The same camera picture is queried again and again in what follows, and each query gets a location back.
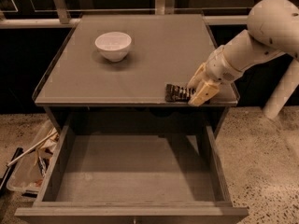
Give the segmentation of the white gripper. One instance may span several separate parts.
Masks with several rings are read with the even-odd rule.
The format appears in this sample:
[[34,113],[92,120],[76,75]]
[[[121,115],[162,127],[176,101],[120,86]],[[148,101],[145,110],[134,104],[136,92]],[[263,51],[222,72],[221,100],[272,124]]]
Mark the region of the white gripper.
[[[232,67],[224,55],[224,45],[215,49],[207,58],[206,63],[198,69],[187,84],[188,89],[195,89],[188,104],[200,106],[220,92],[221,84],[231,84],[243,76],[243,72]],[[206,80],[206,74],[212,80]]]

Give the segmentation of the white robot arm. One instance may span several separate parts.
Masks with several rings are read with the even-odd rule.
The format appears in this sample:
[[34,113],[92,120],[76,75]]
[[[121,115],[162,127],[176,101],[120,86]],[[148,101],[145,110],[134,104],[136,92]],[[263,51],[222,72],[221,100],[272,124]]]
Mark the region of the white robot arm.
[[266,102],[263,113],[274,119],[299,86],[299,9],[289,0],[262,0],[250,11],[247,28],[215,49],[194,73],[190,105],[199,106],[256,64],[288,54],[287,71]]

